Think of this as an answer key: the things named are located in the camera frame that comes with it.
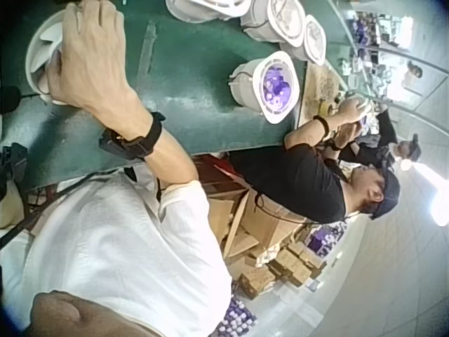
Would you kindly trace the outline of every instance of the man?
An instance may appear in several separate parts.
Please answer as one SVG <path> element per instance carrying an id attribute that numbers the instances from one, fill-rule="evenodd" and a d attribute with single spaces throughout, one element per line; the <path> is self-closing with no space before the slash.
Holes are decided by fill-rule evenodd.
<path id="1" fill-rule="evenodd" d="M 63 36 L 53 98 L 128 141 L 147 137 L 155 121 L 126 80 L 123 14 L 105 0 L 69 4 Z M 3 304 L 26 336 L 204 337 L 224 317 L 231 278 L 194 164 L 163 129 L 145 162 L 170 185 L 160 204 L 153 179 L 101 177 L 60 201 L 35 238 L 2 250 Z"/>
<path id="2" fill-rule="evenodd" d="M 379 218 L 398 203 L 396 176 L 387 168 L 362 167 L 347 180 L 337 166 L 339 150 L 327 147 L 324 160 L 314 151 L 340 126 L 339 148 L 354 138 L 355 122 L 364 114 L 359 104 L 358 99 L 345 100 L 336 115 L 316 117 L 289 133 L 283 146 L 232 152 L 231 163 L 256 191 L 310 220 L 334 223 L 354 212 Z"/>
<path id="3" fill-rule="evenodd" d="M 378 114 L 377 120 L 379 121 L 377 144 L 370 146 L 352 141 L 342 149 L 339 159 L 366 166 L 373 165 L 380 169 L 383 166 L 391 167 L 401 159 L 417 161 L 420 158 L 418 134 L 413 135 L 412 140 L 398 142 L 386 105 L 382 106 L 382 112 Z"/>

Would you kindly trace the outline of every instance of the black wristwatch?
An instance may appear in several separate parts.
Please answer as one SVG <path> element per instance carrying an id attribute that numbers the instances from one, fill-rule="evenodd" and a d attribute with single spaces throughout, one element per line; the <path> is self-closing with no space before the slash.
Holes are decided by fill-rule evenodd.
<path id="1" fill-rule="evenodd" d="M 124 140 L 117 132 L 106 129 L 99 140 L 99 146 L 102 150 L 115 154 L 127 160 L 141 159 L 153 153 L 155 144 L 162 133 L 162 123 L 165 117 L 159 112 L 152 112 L 153 123 L 145 137 Z"/>

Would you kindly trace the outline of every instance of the hand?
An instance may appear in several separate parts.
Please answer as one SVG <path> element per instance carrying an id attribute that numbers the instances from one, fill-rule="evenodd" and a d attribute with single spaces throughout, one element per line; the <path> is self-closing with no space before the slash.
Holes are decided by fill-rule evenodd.
<path id="1" fill-rule="evenodd" d="M 362 127 L 360 123 L 352 123 L 343 125 L 334 137 L 335 146 L 342 149 L 349 142 L 360 136 Z"/>
<path id="2" fill-rule="evenodd" d="M 81 8 L 69 4 L 62 55 L 53 54 L 48 86 L 52 98 L 89 111 L 106 127 L 145 136 L 151 122 L 126 80 L 123 22 L 123 14 L 107 0 L 84 0 Z"/>
<path id="3" fill-rule="evenodd" d="M 344 119 L 345 123 L 360 121 L 371 110 L 368 100 L 360 98 L 349 98 L 342 102 L 336 116 Z"/>

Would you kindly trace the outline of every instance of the black t-shirt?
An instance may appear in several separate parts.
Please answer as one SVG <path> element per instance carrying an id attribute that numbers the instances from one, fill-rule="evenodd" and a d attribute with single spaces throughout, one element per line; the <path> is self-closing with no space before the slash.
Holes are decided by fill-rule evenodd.
<path id="1" fill-rule="evenodd" d="M 384 164 L 391 166 L 395 159 L 389 153 L 389 144 L 398 143 L 396 132 L 390 119 L 388 110 L 378 114 L 379 121 L 379 143 L 377 147 L 370 147 L 364 144 L 359 144 L 360 150 L 355 155 L 351 149 L 351 145 L 347 145 L 340 153 L 339 159 L 349 163 L 357 163 L 368 166 L 374 165 L 378 169 L 382 168 Z"/>
<path id="2" fill-rule="evenodd" d="M 334 160 L 323 161 L 307 144 L 235 151 L 230 154 L 237 172 L 258 192 L 288 210 L 320 223 L 334 223 L 346 214 Z"/>

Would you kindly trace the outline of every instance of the black cap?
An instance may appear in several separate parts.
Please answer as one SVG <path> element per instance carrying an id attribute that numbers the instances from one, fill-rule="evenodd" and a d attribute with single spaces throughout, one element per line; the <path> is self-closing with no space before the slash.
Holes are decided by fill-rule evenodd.
<path id="1" fill-rule="evenodd" d="M 375 212 L 371 215 L 371 220 L 380 218 L 390 212 L 399 203 L 401 186 L 396 175 L 389 168 L 382 169 L 382 175 L 385 179 L 384 199 L 379 203 Z"/>
<path id="2" fill-rule="evenodd" d="M 418 161 L 418 159 L 421 157 L 421 147 L 418 145 L 417 133 L 413 135 L 413 139 L 409 148 L 410 148 L 410 160 Z"/>

